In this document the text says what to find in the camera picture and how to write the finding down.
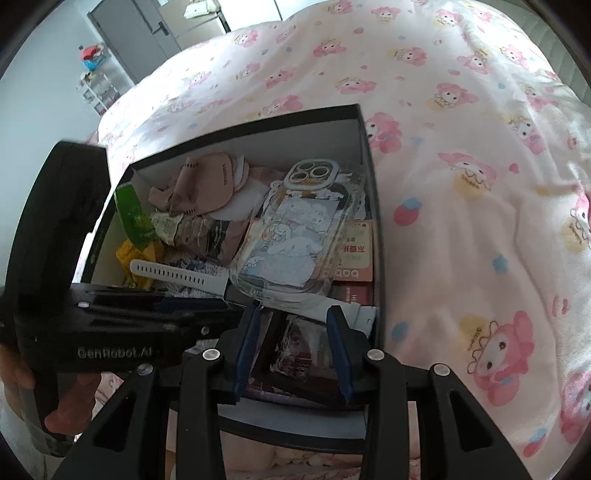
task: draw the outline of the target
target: cartoon phone case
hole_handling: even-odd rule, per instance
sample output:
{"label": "cartoon phone case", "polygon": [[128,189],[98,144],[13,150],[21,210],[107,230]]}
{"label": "cartoon phone case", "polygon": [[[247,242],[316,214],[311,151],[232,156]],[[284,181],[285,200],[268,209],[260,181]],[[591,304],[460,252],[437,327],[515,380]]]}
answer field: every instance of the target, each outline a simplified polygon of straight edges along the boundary
{"label": "cartoon phone case", "polygon": [[[324,169],[311,176],[318,167]],[[339,170],[332,160],[294,165],[230,265],[230,279],[238,289],[276,308],[293,308],[303,301],[302,294],[328,293],[345,226],[365,183],[361,167]],[[308,177],[298,182],[302,172]],[[291,188],[294,175],[297,189]]]}

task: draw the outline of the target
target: storage box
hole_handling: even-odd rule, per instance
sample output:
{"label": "storage box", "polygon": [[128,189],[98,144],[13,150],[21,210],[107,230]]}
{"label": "storage box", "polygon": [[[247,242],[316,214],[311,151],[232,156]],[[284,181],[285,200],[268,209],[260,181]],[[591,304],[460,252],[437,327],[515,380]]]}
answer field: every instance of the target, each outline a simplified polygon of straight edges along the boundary
{"label": "storage box", "polygon": [[[329,158],[341,165],[361,164],[367,175],[367,217],[374,220],[373,304],[378,308],[372,341],[384,343],[384,268],[378,195],[365,122],[358,105],[337,106],[262,119],[195,138],[138,161],[127,168],[121,184],[131,182],[147,212],[152,186],[164,188],[173,169],[187,155],[222,151],[244,155],[250,164],[287,172],[299,160]],[[94,237],[82,282],[121,286],[124,273],[115,250],[125,240],[109,201]],[[365,437],[362,411],[313,410],[243,398],[236,406],[219,406],[222,430],[259,442],[323,452],[361,453]]]}

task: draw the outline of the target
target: bedspread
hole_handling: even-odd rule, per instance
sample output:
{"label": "bedspread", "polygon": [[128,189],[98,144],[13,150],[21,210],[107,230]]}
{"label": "bedspread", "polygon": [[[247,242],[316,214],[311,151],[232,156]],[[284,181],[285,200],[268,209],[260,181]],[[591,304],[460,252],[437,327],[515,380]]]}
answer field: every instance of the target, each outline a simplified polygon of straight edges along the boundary
{"label": "bedspread", "polygon": [[504,14],[314,5],[182,51],[106,113],[99,141],[117,181],[195,136],[349,103],[378,181],[386,350],[450,365],[550,478],[591,414],[591,111]]}

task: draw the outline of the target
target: white bedding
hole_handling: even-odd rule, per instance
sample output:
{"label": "white bedding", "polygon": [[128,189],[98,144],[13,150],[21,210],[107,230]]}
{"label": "white bedding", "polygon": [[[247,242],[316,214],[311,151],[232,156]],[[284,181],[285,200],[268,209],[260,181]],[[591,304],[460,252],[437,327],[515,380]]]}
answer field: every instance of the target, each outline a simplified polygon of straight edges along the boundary
{"label": "white bedding", "polygon": [[116,183],[195,136],[349,103],[378,179],[386,350],[450,365],[532,477],[552,477],[591,414],[591,111],[506,16],[318,4],[179,53],[106,113],[99,142]]}

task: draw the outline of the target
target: gray door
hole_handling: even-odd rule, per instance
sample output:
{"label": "gray door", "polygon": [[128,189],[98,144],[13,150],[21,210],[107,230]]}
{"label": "gray door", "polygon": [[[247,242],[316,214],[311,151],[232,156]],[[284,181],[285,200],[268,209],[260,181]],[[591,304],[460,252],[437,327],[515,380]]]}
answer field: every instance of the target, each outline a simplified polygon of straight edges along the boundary
{"label": "gray door", "polygon": [[151,0],[103,0],[88,16],[135,83],[180,51]]}

